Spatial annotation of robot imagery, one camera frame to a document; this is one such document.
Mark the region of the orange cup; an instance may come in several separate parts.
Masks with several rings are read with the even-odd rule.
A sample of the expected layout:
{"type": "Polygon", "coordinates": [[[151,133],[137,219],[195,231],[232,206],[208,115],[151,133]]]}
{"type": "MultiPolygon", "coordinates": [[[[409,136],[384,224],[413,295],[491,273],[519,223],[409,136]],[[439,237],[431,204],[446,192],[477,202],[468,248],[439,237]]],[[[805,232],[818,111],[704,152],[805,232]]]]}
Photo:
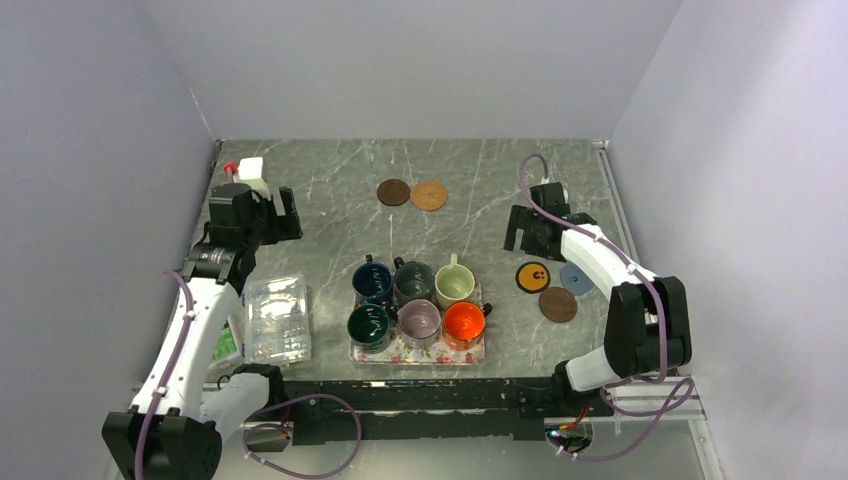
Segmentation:
{"type": "Polygon", "coordinates": [[[445,311],[442,322],[444,342],[455,351],[475,347],[483,337],[487,316],[492,310],[490,303],[478,305],[461,301],[451,305],[445,311]]]}

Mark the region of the dark blue cup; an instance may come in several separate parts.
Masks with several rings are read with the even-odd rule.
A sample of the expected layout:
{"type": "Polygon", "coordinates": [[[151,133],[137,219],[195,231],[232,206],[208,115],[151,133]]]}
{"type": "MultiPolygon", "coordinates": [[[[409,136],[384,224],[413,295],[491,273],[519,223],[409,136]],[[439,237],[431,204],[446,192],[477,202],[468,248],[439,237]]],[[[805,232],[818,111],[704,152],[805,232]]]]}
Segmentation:
{"type": "Polygon", "coordinates": [[[356,300],[360,303],[384,304],[393,295],[393,275],[390,268],[377,262],[371,254],[354,272],[351,280],[356,300]]]}

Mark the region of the pale green cup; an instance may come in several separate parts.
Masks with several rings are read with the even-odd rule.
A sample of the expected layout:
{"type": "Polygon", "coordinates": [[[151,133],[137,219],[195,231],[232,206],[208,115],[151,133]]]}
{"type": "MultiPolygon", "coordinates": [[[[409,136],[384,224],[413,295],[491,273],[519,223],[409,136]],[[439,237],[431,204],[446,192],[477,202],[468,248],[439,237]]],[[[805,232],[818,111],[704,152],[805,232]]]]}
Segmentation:
{"type": "Polygon", "coordinates": [[[435,299],[437,305],[447,309],[451,305],[467,300],[474,291],[476,279],[472,271],[451,254],[449,262],[438,269],[435,275],[435,299]]]}

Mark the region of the woven rattan coaster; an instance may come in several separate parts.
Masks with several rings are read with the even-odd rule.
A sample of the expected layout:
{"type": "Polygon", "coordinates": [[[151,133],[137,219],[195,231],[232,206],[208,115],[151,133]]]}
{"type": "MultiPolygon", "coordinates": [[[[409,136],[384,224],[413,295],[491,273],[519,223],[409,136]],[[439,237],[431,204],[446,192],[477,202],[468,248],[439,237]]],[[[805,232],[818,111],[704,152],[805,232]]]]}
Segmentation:
{"type": "Polygon", "coordinates": [[[437,181],[423,181],[416,184],[410,191],[413,205],[424,211],[435,211],[442,208],[448,199],[446,187],[437,181]]]}

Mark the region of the blue grey coaster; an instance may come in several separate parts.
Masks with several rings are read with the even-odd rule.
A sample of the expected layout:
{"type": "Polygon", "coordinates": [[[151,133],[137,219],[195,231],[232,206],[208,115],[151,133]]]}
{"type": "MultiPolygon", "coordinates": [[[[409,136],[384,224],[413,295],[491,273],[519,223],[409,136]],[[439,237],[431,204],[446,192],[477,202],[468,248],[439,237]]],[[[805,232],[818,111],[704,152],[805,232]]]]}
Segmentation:
{"type": "Polygon", "coordinates": [[[566,262],[560,269],[559,276],[563,288],[575,297],[583,296],[595,287],[589,277],[573,262],[566,262]]]}

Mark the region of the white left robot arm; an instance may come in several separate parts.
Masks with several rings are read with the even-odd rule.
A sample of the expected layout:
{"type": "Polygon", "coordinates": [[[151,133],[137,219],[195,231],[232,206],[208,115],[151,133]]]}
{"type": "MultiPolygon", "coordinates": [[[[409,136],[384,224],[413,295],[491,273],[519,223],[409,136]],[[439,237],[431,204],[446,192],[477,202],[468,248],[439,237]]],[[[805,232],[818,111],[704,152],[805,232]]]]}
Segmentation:
{"type": "Polygon", "coordinates": [[[302,237],[291,188],[274,195],[246,183],[212,189],[209,219],[181,269],[169,271],[180,293],[154,366],[124,411],[108,413],[103,440],[125,479],[210,479],[224,442],[249,417],[279,417],[287,406],[281,370],[236,368],[206,392],[216,342],[241,304],[257,250],[302,237]]]}

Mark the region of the dark green cup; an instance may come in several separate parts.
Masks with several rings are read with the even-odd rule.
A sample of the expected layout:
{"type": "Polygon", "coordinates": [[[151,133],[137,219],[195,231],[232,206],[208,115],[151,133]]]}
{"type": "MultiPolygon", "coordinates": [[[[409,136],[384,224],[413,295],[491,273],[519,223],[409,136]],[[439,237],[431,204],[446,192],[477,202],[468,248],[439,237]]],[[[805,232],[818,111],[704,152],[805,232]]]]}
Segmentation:
{"type": "Polygon", "coordinates": [[[363,304],[347,320],[347,332],[353,343],[366,353],[383,351],[391,339],[391,318],[379,305],[363,304]]]}

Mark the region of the dark wooden coaster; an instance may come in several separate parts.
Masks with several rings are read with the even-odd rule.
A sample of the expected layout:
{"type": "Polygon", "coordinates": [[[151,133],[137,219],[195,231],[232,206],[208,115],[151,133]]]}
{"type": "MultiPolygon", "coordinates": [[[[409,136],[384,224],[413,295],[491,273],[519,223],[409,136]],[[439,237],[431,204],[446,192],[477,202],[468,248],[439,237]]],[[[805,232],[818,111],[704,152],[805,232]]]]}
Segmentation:
{"type": "Polygon", "coordinates": [[[571,321],[577,314],[578,303],[575,296],[562,287],[549,287],[538,298],[542,315],[555,323],[571,321]]]}
{"type": "Polygon", "coordinates": [[[395,207],[406,203],[411,194],[410,186],[403,180],[391,178],[382,181],[376,191],[377,199],[384,205],[395,207]]]}

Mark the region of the grey green cup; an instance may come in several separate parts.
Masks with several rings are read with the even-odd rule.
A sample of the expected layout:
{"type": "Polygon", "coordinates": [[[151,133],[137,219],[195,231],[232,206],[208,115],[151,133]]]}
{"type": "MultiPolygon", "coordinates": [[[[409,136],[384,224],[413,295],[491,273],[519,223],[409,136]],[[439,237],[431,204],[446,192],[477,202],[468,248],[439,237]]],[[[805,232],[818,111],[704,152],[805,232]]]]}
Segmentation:
{"type": "Polygon", "coordinates": [[[435,273],[426,264],[406,262],[402,257],[393,260],[396,268],[393,277],[394,297],[403,307],[413,300],[431,300],[435,291],[435,273]]]}

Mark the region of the green white box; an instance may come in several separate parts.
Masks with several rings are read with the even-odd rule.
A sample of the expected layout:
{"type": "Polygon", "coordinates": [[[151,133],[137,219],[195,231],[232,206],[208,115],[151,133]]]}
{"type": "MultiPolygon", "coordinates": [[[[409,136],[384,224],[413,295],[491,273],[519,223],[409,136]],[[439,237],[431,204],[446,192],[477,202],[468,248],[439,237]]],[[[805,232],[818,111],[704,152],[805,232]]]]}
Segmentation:
{"type": "Polygon", "coordinates": [[[218,335],[208,372],[210,374],[225,372],[243,362],[242,328],[230,317],[218,335]]]}

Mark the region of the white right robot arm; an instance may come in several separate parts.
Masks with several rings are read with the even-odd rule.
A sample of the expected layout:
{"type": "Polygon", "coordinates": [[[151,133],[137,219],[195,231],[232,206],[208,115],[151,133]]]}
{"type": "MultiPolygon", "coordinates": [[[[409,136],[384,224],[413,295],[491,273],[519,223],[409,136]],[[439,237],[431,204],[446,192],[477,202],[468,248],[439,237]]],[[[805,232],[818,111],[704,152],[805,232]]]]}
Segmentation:
{"type": "Polygon", "coordinates": [[[600,346],[559,363],[551,377],[557,411],[574,415],[590,392],[688,364],[692,358],[686,289],[638,265],[589,215],[571,211],[560,183],[527,189],[510,210],[504,247],[576,265],[608,300],[600,346]]]}

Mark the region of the orange black-rimmed coaster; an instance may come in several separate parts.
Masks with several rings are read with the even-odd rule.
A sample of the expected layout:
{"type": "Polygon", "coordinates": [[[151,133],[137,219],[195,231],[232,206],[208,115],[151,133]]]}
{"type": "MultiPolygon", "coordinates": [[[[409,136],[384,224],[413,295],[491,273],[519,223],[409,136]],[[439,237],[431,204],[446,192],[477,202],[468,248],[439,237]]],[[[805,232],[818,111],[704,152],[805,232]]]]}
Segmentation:
{"type": "Polygon", "coordinates": [[[528,294],[540,293],[551,283],[550,271],[540,262],[526,262],[515,273],[517,287],[528,294]]]}

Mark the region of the floral serving tray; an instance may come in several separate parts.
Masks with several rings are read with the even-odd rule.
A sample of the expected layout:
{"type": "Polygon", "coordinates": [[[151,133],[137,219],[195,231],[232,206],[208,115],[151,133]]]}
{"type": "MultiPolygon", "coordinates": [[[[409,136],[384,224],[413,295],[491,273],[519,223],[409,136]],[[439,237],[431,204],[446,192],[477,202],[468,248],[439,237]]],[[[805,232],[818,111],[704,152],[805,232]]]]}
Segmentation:
{"type": "Polygon", "coordinates": [[[405,336],[394,318],[390,319],[388,334],[383,339],[383,349],[368,350],[349,336],[349,358],[355,364],[398,365],[398,366],[448,366],[465,367],[481,364],[486,355],[485,334],[476,343],[464,350],[453,348],[453,341],[446,340],[442,327],[429,345],[415,343],[405,336]]]}

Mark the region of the clear plastic screw box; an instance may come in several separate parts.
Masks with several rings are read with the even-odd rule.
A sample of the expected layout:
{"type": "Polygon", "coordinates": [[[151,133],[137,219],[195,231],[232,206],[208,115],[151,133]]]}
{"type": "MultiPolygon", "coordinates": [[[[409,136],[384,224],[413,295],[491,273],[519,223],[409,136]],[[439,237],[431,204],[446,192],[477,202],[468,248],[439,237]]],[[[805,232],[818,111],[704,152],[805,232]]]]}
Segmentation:
{"type": "Polygon", "coordinates": [[[302,274],[248,281],[243,300],[247,363],[287,367],[311,359],[308,287],[302,274]]]}

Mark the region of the lilac cup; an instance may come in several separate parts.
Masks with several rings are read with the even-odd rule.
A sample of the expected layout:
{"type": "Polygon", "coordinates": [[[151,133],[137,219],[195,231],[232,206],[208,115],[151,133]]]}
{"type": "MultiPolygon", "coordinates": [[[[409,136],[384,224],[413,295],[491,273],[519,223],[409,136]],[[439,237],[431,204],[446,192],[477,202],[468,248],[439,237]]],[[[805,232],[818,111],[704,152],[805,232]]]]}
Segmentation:
{"type": "Polygon", "coordinates": [[[424,349],[436,342],[442,317],[434,303],[424,299],[412,300],[401,307],[397,315],[401,336],[407,344],[424,349]]]}

